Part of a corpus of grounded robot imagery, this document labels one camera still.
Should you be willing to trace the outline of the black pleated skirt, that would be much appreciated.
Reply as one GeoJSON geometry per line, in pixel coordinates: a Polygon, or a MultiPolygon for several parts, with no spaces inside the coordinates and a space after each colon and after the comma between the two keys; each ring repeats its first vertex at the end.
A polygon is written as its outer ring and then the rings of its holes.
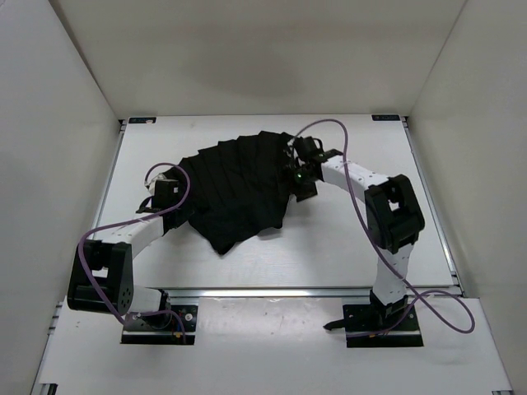
{"type": "Polygon", "coordinates": [[[183,206],[164,219],[166,230],[188,222],[224,255],[263,230],[282,228],[291,189],[282,167],[292,135],[240,136],[183,158],[190,180],[183,206]]]}

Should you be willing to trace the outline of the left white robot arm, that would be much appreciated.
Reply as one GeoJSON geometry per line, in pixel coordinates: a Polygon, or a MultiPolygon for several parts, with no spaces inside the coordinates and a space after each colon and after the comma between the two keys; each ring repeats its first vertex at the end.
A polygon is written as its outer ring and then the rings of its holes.
{"type": "Polygon", "coordinates": [[[167,325],[172,317],[168,294],[161,289],[135,285],[133,260],[147,246],[186,221],[189,211],[184,203],[188,195],[188,181],[158,179],[153,183],[151,206],[140,207],[137,218],[118,225],[104,239],[82,239],[73,261],[68,307],[113,314],[119,319],[127,314],[140,314],[155,328],[167,325]]]}

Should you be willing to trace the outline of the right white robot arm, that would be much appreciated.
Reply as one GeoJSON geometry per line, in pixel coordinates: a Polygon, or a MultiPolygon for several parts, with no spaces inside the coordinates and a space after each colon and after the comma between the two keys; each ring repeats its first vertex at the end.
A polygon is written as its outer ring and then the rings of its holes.
{"type": "Polygon", "coordinates": [[[370,292],[369,319],[388,329],[406,309],[404,281],[408,263],[425,220],[409,178],[377,174],[344,158],[341,151],[326,151],[313,137],[294,137],[286,149],[286,174],[299,198],[316,195],[315,182],[341,188],[362,202],[366,210],[366,235],[379,249],[375,282],[370,292]]]}

